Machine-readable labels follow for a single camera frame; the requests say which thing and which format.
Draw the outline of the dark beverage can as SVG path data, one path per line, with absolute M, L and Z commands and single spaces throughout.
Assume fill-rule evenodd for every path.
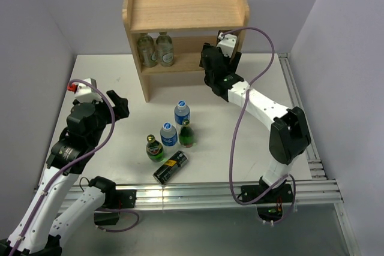
M 184 151 L 178 150 L 153 173 L 153 177 L 160 185 L 165 185 L 187 163 Z

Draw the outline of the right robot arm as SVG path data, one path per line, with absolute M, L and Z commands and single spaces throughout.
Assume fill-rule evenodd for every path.
M 311 136 L 303 109 L 276 103 L 236 74 L 240 58 L 240 52 L 230 59 L 221 48 L 205 43 L 199 66 L 205 71 L 205 84 L 216 96 L 241 107 L 240 116 L 248 112 L 268 129 L 272 161 L 259 180 L 259 190 L 263 200 L 272 202 L 280 195 L 294 161 L 311 144 Z

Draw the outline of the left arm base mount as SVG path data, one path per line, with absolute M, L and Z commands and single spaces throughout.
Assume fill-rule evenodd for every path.
M 122 212 L 103 212 L 101 209 L 132 209 L 136 202 L 135 189 L 118 189 L 113 197 L 94 212 L 94 223 L 102 227 L 114 226 L 121 218 Z

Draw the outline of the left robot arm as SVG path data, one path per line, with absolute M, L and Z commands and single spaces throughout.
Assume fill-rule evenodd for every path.
M 129 116 L 128 100 L 115 91 L 75 95 L 67 125 L 51 148 L 40 186 L 17 228 L 1 240 L 1 255 L 60 255 L 80 216 L 116 203 L 115 182 L 97 176 L 81 198 L 58 216 L 68 191 L 93 157 L 107 125 Z

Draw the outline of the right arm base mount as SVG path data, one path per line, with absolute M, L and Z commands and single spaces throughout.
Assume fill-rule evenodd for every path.
M 284 182 L 278 188 L 273 188 L 260 197 L 266 189 L 265 185 L 242 185 L 238 200 L 249 202 L 259 197 L 258 201 L 254 203 L 257 215 L 263 225 L 273 227 L 296 210 L 296 190 L 292 188 L 291 184 Z

